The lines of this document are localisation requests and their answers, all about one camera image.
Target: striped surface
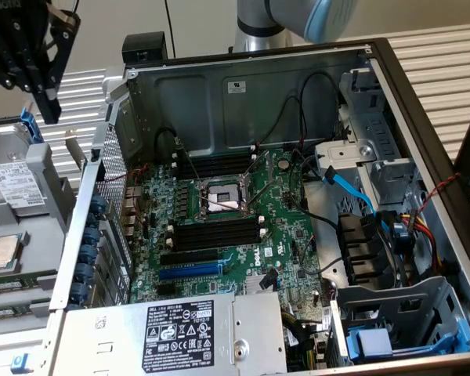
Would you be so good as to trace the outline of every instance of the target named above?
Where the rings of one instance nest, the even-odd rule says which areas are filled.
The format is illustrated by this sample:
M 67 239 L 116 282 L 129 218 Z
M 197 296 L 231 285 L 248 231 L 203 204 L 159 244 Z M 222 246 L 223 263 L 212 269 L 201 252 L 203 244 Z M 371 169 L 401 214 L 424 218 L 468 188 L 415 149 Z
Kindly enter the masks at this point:
M 470 25 L 382 36 L 389 39 L 444 148 L 454 160 L 470 124 Z M 45 140 L 51 143 L 55 166 L 75 187 L 80 176 L 64 146 L 64 133 L 75 130 L 81 148 L 86 153 L 90 150 L 96 126 L 104 120 L 99 107 L 104 103 L 105 73 L 102 69 L 65 74 L 59 91 L 63 108 L 60 122 L 44 125 L 38 121 Z

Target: blue pcie slot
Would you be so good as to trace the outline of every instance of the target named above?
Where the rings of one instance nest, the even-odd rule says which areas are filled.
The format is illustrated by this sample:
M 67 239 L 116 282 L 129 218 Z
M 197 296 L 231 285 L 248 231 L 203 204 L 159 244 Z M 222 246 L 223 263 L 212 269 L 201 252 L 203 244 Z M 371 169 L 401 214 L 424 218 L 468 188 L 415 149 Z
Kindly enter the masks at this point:
M 222 275 L 222 265 L 217 262 L 210 262 L 208 264 L 162 269 L 159 271 L 158 277 L 160 280 L 175 280 L 178 278 L 212 276 L 215 274 Z

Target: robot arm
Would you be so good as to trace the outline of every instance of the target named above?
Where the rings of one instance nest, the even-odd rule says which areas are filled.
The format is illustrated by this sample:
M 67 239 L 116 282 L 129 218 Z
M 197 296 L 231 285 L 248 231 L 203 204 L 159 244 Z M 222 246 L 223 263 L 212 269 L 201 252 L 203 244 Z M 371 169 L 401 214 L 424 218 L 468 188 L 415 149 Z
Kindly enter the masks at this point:
M 51 0 L 0 0 L 0 85 L 31 93 L 46 124 L 60 118 L 57 91 L 79 27 L 76 13 L 58 10 Z
M 355 8 L 354 0 L 237 0 L 235 52 L 288 47 L 288 31 L 313 43 L 335 40 Z

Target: red cable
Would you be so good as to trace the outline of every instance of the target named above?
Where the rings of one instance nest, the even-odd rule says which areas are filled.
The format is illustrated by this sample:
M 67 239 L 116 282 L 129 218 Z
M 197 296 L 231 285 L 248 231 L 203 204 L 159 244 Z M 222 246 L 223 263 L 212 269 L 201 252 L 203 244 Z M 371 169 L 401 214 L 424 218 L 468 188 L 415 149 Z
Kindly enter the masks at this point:
M 435 195 L 437 192 L 440 192 L 441 190 L 443 190 L 446 186 L 451 184 L 454 180 L 456 180 L 460 176 L 461 176 L 461 174 L 459 172 L 457 172 L 454 175 L 447 178 L 446 180 L 444 180 L 443 182 L 440 182 L 439 184 L 437 184 L 437 186 L 432 190 L 432 192 L 430 192 L 430 194 L 426 197 L 425 201 L 423 202 L 423 205 L 418 209 L 418 215 L 420 215 L 421 212 L 423 212 L 423 210 L 425 209 L 427 203 L 430 201 L 430 199 L 432 198 L 433 195 Z

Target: label on hard drive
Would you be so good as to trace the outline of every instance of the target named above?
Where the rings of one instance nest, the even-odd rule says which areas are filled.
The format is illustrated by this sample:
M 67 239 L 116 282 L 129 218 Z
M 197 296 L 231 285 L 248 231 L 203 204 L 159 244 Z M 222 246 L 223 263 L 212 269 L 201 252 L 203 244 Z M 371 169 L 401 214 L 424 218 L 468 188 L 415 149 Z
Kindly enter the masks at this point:
M 44 204 L 33 173 L 24 161 L 0 164 L 0 192 L 13 209 Z
M 148 308 L 143 369 L 155 372 L 214 366 L 214 301 Z
M 245 92 L 245 90 L 245 81 L 228 82 L 228 94 L 237 94 L 239 92 Z

